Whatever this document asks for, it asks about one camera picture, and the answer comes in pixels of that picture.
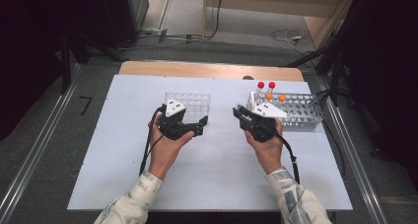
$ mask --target sleeve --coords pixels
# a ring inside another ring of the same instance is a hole
[[[95,224],[145,223],[163,181],[144,172],[129,193],[111,202],[96,219]]]
[[[317,197],[282,167],[265,177],[273,188],[286,223],[331,223]]]

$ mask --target white tabletop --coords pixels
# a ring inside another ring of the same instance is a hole
[[[116,75],[74,187],[68,209],[102,210],[128,192],[138,177],[152,114],[166,92],[211,95],[203,136],[184,146],[165,178],[153,210],[271,211],[276,200],[252,148],[246,143],[236,104],[245,105],[255,81]],[[309,94],[307,83],[276,82],[275,92]],[[322,125],[285,131],[298,157],[301,184],[328,210],[351,210]],[[282,163],[293,174],[288,151]]]

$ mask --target person's left hand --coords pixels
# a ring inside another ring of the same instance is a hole
[[[149,124],[149,126],[153,126],[150,141],[151,146],[163,135],[158,128],[162,117],[163,115],[161,113],[157,114],[154,124]],[[178,140],[170,140],[166,136],[163,136],[151,150],[151,164],[148,172],[163,180],[177,158],[178,152],[182,146],[191,140],[193,135],[194,132],[189,131]]]

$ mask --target shirt cuff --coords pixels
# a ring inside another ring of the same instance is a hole
[[[162,180],[158,179],[151,173],[144,171],[135,186],[130,191],[130,194],[135,198],[152,205],[162,185]]]
[[[292,185],[297,185],[297,182],[285,167],[280,167],[276,171],[266,175],[265,179],[273,188],[276,197],[283,195],[285,190]]]

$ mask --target black controller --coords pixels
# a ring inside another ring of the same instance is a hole
[[[203,134],[203,127],[208,123],[208,116],[202,117],[197,123],[183,123],[185,110],[166,117],[166,109],[163,111],[163,118],[160,122],[160,131],[169,139],[177,140],[188,131],[193,131],[195,136]]]
[[[241,105],[233,108],[233,113],[240,120],[240,128],[248,130],[255,141],[265,142],[274,136],[276,131],[276,120],[274,118],[262,117]]]

